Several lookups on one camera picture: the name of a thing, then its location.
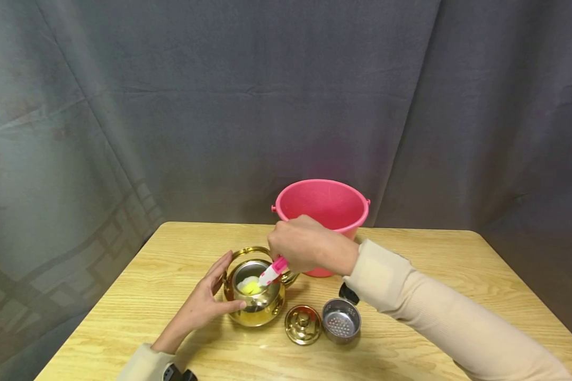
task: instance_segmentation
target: wristwatch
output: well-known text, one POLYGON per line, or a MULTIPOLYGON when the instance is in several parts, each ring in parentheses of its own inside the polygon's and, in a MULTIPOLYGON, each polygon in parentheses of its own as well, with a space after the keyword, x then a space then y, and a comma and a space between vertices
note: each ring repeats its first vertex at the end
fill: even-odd
POLYGON ((170 364, 163 372, 163 381, 197 381, 197 377, 189 369, 185 370, 184 373, 180 373, 180 370, 174 364, 170 364))

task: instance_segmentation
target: pink bucket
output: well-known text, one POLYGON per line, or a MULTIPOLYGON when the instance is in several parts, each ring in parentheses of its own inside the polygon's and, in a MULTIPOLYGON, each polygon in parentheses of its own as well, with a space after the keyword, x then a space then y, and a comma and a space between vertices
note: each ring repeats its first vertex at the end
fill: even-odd
MULTIPOLYGON (((354 240, 356 231, 369 216, 370 200, 356 189, 334 180, 311 179, 290 184, 279 193, 272 212, 282 221, 308 215, 325 228, 354 240)), ((329 277, 329 270, 313 269, 313 277, 329 277)))

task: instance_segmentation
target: gray curtain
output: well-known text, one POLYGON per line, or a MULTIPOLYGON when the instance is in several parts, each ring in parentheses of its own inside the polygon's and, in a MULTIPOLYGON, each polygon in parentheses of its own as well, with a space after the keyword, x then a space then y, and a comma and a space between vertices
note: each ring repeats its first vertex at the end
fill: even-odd
POLYGON ((166 220, 481 233, 572 331, 572 0, 0 1, 0 379, 166 220))

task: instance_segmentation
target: yellow sponge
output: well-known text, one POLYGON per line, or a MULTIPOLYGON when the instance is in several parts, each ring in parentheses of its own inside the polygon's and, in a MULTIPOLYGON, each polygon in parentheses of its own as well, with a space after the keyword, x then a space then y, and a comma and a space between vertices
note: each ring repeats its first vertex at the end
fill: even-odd
POLYGON ((254 295, 261 292, 262 289, 261 286, 258 285, 258 282, 250 282, 249 284, 243 286, 242 289, 239 291, 241 291, 246 295, 254 295))
POLYGON ((237 285, 242 294, 254 295, 263 291, 262 287, 258 284, 258 277, 247 277, 237 285))

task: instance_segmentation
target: left hand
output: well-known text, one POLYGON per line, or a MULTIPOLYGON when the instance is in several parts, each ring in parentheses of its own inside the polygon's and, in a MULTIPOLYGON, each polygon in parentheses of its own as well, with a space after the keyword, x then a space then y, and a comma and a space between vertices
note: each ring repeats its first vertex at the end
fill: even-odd
POLYGON ((157 352, 175 353, 182 340, 193 330, 202 328, 217 316, 245 308, 244 301, 218 302, 214 299, 222 285, 222 274, 229 267, 232 255, 232 251, 226 252, 210 267, 154 342, 152 349, 157 352))

